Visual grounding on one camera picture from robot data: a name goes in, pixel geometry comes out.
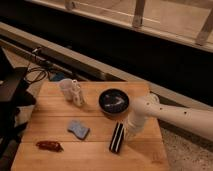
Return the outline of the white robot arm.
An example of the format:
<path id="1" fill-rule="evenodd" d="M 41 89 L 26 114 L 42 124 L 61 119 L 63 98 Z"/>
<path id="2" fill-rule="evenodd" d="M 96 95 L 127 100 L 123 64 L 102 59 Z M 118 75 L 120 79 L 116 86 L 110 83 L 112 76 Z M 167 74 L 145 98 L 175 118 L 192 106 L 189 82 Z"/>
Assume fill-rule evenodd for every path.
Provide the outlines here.
<path id="1" fill-rule="evenodd" d="M 154 117 L 213 141 L 213 111 L 161 104 L 153 93 L 134 98 L 131 106 L 124 124 L 126 139 L 141 132 L 146 120 Z"/>

